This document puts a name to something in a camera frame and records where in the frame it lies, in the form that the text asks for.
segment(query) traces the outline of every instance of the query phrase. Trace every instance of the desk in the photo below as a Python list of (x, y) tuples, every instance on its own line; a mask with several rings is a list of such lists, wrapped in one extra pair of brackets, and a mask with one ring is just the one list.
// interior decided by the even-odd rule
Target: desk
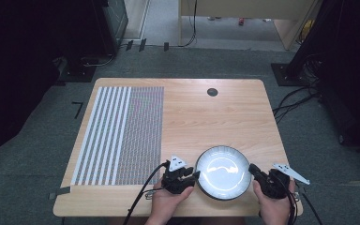
[[(71, 185), (98, 89), (103, 86), (163, 87), (160, 162), (175, 154), (188, 166), (195, 166), (205, 150), (227, 145), (242, 152), (250, 163), (265, 172), (272, 169), (273, 162), (288, 163), (260, 80), (98, 79), (61, 185), (70, 186), (71, 191), (59, 195), (54, 205), (53, 212), (59, 217), (125, 217), (143, 186)], [(216, 88), (218, 94), (209, 96), (209, 88)], [(146, 217), (150, 209), (151, 201), (141, 198), (132, 216)], [(252, 185), (237, 199), (226, 202), (209, 198), (196, 186), (191, 196), (179, 205), (175, 216), (243, 217), (256, 216), (258, 212)]]
[[(178, 0), (179, 45), (182, 17), (193, 16), (196, 0)], [(285, 50), (289, 50), (319, 0), (198, 0), (196, 16), (274, 19)]]

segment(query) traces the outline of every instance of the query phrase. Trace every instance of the round plate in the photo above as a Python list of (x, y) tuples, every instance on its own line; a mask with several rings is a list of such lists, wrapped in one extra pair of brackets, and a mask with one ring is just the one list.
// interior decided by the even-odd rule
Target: round plate
[(249, 162), (238, 150), (216, 146), (205, 151), (197, 160), (195, 171), (200, 171), (198, 185), (209, 197), (232, 200), (249, 187)]

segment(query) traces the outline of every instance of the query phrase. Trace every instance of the striped placemat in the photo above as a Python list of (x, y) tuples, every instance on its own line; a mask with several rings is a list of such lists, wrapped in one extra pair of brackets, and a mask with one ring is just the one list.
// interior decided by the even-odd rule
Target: striped placemat
[(99, 87), (71, 185), (143, 185), (161, 163), (163, 93)]

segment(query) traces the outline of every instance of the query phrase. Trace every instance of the black metal base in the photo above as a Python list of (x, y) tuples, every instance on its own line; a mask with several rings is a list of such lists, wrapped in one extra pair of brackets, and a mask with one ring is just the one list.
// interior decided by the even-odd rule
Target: black metal base
[(309, 86), (309, 82), (303, 80), (302, 76), (289, 77), (286, 74), (286, 67), (289, 64), (271, 64), (278, 86)]
[(71, 71), (66, 65), (57, 81), (61, 83), (90, 83), (95, 71), (96, 67), (83, 67), (82, 71)]

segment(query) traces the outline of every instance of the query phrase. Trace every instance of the person's left hand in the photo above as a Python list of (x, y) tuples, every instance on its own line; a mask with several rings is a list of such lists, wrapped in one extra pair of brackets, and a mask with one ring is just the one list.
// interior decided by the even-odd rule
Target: person's left hand
[[(154, 189), (161, 188), (161, 180), (154, 184)], [(188, 198), (194, 187), (187, 187), (181, 194), (171, 194), (166, 189), (157, 190), (153, 195), (150, 218), (145, 225), (164, 225), (171, 219), (177, 205)]]

